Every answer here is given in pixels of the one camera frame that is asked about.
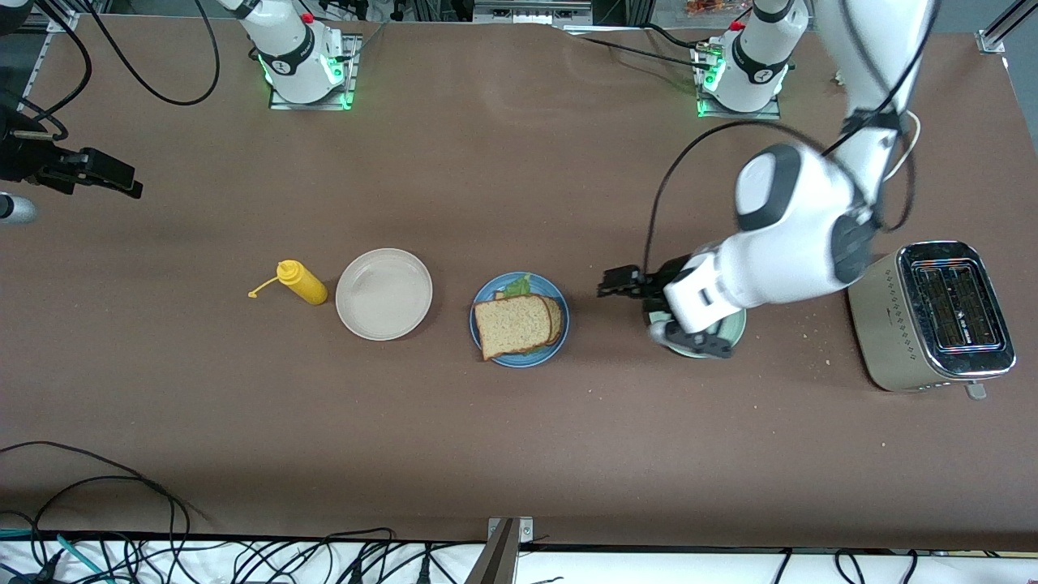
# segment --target empty white plate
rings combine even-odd
[[[354,335],[390,341],[414,331],[433,304],[433,278],[421,259],[403,249],[374,249],[338,278],[335,309]]]

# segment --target toaster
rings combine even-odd
[[[869,377],[891,392],[980,382],[1016,363],[1006,322],[977,251],[960,241],[912,243],[847,289]]]

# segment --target brown table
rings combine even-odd
[[[197,20],[110,21],[161,90],[208,83]],[[1002,59],[968,36],[928,52],[916,214],[875,247],[980,250],[1019,356],[984,402],[871,385],[843,295],[750,311],[727,362],[677,359],[647,339],[637,304],[595,299],[603,269],[640,258],[667,165],[718,122],[696,118],[678,65],[543,26],[391,24],[365,49],[353,111],[272,112],[240,25],[215,28],[219,88],[175,108],[81,23],[94,74],[61,112],[69,144],[134,164],[144,197],[15,186],[39,219],[0,230],[0,442],[135,467],[203,510],[209,532],[477,538],[486,518],[522,515],[550,541],[1038,548],[1038,165]],[[641,32],[609,38],[680,56]],[[32,98],[63,95],[79,58],[57,39]],[[783,120],[831,140],[835,66],[812,35],[796,62]],[[743,128],[698,148],[671,183],[655,260],[730,234],[737,169],[781,139]],[[383,246],[434,280],[403,340],[363,341],[333,304],[282,286],[246,298],[278,259],[333,286]],[[476,289],[511,270],[570,303],[569,339],[543,367],[481,363],[469,338]],[[0,500],[29,508],[100,471],[5,456]],[[165,512],[135,488],[97,488],[43,527],[162,531]]]

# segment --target blue plate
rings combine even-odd
[[[491,279],[483,287],[480,288],[479,294],[475,296],[475,300],[472,301],[472,305],[476,303],[486,303],[487,301],[494,300],[494,291],[499,291],[504,288],[506,285],[512,283],[516,279],[526,275],[529,272],[524,271],[514,271],[509,273],[502,273],[501,275]],[[563,332],[558,336],[558,340],[554,344],[548,345],[546,347],[541,347],[532,353],[521,355],[521,354],[508,354],[499,358],[492,360],[497,365],[503,365],[504,367],[512,367],[515,369],[523,369],[525,367],[534,367],[535,365],[541,365],[542,363],[551,359],[558,350],[566,342],[566,335],[570,332],[570,308],[566,305],[566,299],[563,299],[562,291],[555,287],[555,284],[548,281],[544,276],[537,275],[536,273],[530,273],[529,275],[529,289],[534,295],[540,295],[542,297],[547,297],[549,299],[554,299],[558,303],[558,307],[563,309]],[[475,309],[470,309],[468,311],[468,328],[472,332],[472,340],[475,341],[476,347],[482,347],[480,344],[480,331],[475,328]]]

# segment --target yellow mustard bottle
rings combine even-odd
[[[300,299],[315,307],[328,300],[328,287],[310,270],[306,269],[306,266],[295,259],[278,261],[277,275],[249,291],[249,299],[255,299],[256,291],[275,280],[288,285]]]

